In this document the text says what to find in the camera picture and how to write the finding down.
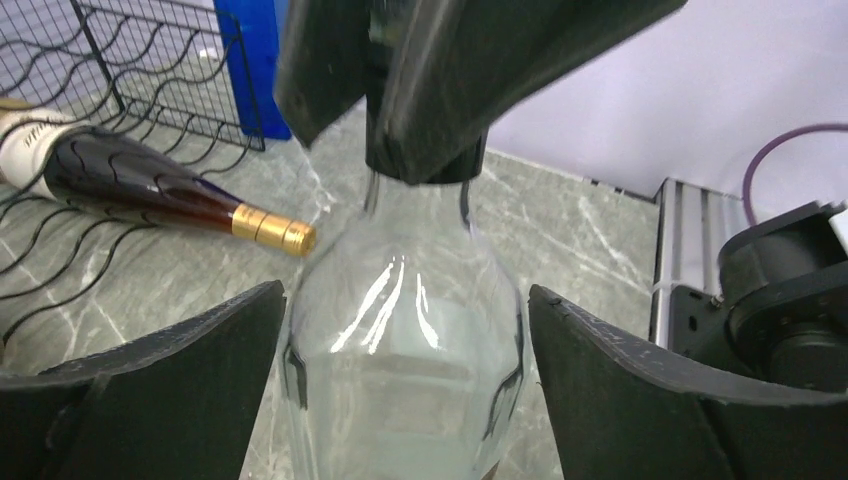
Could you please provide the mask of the blue square glass bottle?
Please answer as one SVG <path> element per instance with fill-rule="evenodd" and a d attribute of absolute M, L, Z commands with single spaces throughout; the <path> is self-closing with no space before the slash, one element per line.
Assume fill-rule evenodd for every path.
<path fill-rule="evenodd" d="M 289 140 L 291 132 L 273 98 L 279 22 L 286 1 L 214 0 L 227 67 L 242 130 L 266 139 Z"/>

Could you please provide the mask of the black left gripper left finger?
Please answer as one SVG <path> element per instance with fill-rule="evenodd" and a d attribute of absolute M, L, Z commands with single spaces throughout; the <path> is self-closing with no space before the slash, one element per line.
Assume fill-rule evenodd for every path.
<path fill-rule="evenodd" d="M 235 479 L 286 299 L 261 283 L 195 317 L 1 379 L 5 479 Z"/>

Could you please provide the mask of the clear bottle black gold cap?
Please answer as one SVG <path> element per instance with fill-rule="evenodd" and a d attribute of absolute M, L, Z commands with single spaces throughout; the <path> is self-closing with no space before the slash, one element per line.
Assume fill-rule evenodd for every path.
<path fill-rule="evenodd" d="M 281 374 L 297 479 L 491 479 L 526 373 L 519 290 L 474 227 L 478 141 L 434 181 L 372 173 L 313 259 Z"/>

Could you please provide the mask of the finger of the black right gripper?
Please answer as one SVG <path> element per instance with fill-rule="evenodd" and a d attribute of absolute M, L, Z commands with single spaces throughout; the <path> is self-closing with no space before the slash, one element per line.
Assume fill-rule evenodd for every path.
<path fill-rule="evenodd" d="M 289 1 L 278 22 L 273 97 L 292 136 L 309 148 L 364 95 L 369 3 Z"/>
<path fill-rule="evenodd" d="M 481 171 L 516 104 L 680 8 L 677 1 L 406 1 L 373 38 L 367 165 L 409 185 Z"/>

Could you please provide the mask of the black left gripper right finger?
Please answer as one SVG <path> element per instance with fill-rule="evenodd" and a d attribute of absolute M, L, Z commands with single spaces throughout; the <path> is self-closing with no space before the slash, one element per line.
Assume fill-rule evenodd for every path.
<path fill-rule="evenodd" d="M 719 370 L 533 285 L 529 326 L 568 479 L 843 479 L 847 398 Z"/>

